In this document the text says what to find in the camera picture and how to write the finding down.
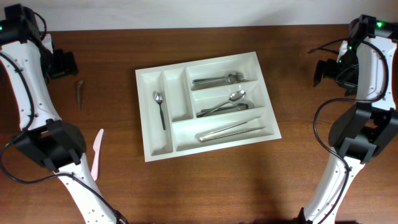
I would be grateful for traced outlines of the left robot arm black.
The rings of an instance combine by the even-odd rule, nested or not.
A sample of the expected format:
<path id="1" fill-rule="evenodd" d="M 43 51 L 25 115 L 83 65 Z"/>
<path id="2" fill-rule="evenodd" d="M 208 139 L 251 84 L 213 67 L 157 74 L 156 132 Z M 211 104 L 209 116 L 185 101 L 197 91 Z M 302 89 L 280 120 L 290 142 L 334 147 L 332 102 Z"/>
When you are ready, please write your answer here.
<path id="1" fill-rule="evenodd" d="M 77 205 L 85 223 L 127 223 L 102 196 L 86 159 L 80 129 L 64 121 L 50 98 L 51 79 L 77 75 L 72 52 L 55 49 L 51 35 L 40 31 L 32 9 L 7 6 L 1 21 L 1 64 L 8 76 L 19 110 L 20 133 L 6 147 L 21 153 L 53 174 L 33 183 L 59 179 Z"/>

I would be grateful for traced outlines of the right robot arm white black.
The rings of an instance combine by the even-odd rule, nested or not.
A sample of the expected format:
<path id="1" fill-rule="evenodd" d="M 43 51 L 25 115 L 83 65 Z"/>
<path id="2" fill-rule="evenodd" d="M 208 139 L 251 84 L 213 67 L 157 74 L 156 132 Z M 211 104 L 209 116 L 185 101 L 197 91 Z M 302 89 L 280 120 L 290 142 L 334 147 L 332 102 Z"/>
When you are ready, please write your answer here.
<path id="1" fill-rule="evenodd" d="M 378 156 L 397 135 L 397 108 L 392 93 L 397 24 L 362 14 L 349 24 L 349 34 L 335 52 L 336 59 L 317 63 L 313 84 L 333 80 L 346 90 L 344 97 L 322 103 L 350 102 L 331 126 L 329 153 L 323 177 L 311 201 L 292 223 L 336 223 L 336 214 L 349 186 L 365 164 Z"/>

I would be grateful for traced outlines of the dark chopstick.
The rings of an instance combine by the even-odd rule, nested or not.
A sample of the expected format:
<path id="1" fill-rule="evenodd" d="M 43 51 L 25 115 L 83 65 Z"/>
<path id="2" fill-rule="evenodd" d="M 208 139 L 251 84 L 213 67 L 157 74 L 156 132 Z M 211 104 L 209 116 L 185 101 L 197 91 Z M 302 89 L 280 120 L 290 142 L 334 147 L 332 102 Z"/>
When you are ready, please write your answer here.
<path id="1" fill-rule="evenodd" d="M 235 131 L 235 132 L 232 132 L 232 133 L 222 134 L 222 135 L 218 135 L 218 136 L 206 135 L 206 136 L 199 137 L 198 140 L 200 142 L 207 142 L 207 141 L 212 141 L 212 140 L 215 140 L 215 139 L 221 139 L 221 138 L 226 138 L 226 137 L 230 137 L 230 136 L 235 136 L 235 135 L 238 135 L 238 134 L 249 133 L 249 132 L 261 130 L 261 129 L 264 129 L 264 128 L 265 128 L 265 126 L 264 127 L 257 127 L 257 128 L 250 128 L 250 129 L 243 129 L 243 130 L 240 130 L 240 131 Z"/>
<path id="2" fill-rule="evenodd" d="M 226 133 L 227 130 L 237 128 L 238 126 L 242 126 L 242 125 L 244 125 L 244 124 L 248 124 L 249 122 L 251 122 L 252 120 L 255 120 L 255 119 L 258 119 L 258 117 L 250 118 L 250 119 L 245 119 L 245 120 L 238 121 L 238 122 L 235 122 L 235 123 L 230 124 L 230 125 L 227 125 L 227 126 L 222 126 L 222 127 L 213 129 L 213 130 L 211 130 L 211 131 L 207 131 L 207 132 L 205 132 L 205 133 L 201 133 L 201 134 L 199 134 L 199 135 L 197 136 L 197 139 L 198 139 L 199 137 L 206 136 L 206 135 L 218 136 L 218 135 L 222 135 L 222 134 L 227 134 L 227 133 Z"/>

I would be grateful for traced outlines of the small metal spoon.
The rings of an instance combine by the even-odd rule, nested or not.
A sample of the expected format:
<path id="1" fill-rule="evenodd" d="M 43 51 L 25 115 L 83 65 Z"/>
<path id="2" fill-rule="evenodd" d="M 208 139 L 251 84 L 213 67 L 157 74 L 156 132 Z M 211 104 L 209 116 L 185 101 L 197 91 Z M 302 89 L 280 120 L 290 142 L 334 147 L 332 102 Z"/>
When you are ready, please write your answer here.
<path id="1" fill-rule="evenodd" d="M 81 112 L 81 88 L 83 86 L 84 80 L 79 80 L 76 84 L 76 100 L 78 111 Z"/>
<path id="2" fill-rule="evenodd" d="M 159 106 L 159 114 L 160 114 L 160 119 L 161 119 L 161 122 L 162 122 L 162 128 L 163 128 L 163 130 L 166 130 L 164 112 L 163 112 L 163 109 L 162 109 L 162 103 L 163 103 L 164 99 L 163 99 L 163 96 L 162 96 L 162 94 L 160 92 L 155 92 L 154 93 L 154 101 Z"/>

